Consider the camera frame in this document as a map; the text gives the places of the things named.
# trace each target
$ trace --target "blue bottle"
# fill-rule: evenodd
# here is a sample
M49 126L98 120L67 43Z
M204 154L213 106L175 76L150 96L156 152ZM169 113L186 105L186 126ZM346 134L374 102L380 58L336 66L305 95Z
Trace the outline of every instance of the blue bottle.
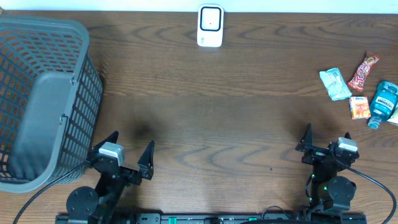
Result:
M372 129L379 128L381 122L391 116L397 101L398 86L388 81L381 82L370 106L371 119L368 126Z

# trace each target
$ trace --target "plastic basket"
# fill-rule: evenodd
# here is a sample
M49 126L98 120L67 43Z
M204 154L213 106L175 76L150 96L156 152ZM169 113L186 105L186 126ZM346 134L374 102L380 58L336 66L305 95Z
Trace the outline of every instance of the plastic basket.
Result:
M34 190L86 159L103 91L88 44L75 21L0 16L0 190Z

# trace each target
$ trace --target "wood grain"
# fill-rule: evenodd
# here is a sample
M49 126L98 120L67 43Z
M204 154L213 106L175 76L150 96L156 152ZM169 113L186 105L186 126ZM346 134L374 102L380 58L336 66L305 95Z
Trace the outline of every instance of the wood grain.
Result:
M381 80L398 83L398 17L359 14L227 13L218 49L196 44L196 13L37 12L74 19L90 32L90 54L106 83L94 142L114 130L126 166L156 141L155 176L125 190L120 206L164 213L262 212L307 205L311 167L294 151L307 123L326 146L351 133L361 157L354 168L398 194L398 127L370 130L351 120L348 100L331 101L318 72L338 67L349 80L366 50L382 56L365 83L371 100ZM351 211L381 223L388 194L347 171L358 186ZM52 187L21 223L53 223L69 193L99 175ZM0 193L0 223L10 223L33 195ZM394 218L391 223L398 223Z

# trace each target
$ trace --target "white wall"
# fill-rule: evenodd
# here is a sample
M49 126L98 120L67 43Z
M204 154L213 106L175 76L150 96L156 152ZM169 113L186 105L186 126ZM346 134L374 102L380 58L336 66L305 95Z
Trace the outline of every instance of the white wall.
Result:
M0 0L5 9L197 12L214 3L226 12L398 14L398 0Z

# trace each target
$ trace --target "light blue packet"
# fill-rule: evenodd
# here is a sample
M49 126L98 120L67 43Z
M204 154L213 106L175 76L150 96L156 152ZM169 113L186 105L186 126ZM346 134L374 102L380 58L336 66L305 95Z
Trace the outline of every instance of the light blue packet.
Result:
M325 72L320 72L319 76L328 90L331 100L343 100L350 98L353 95L348 89L347 84L344 82L338 68L331 68Z

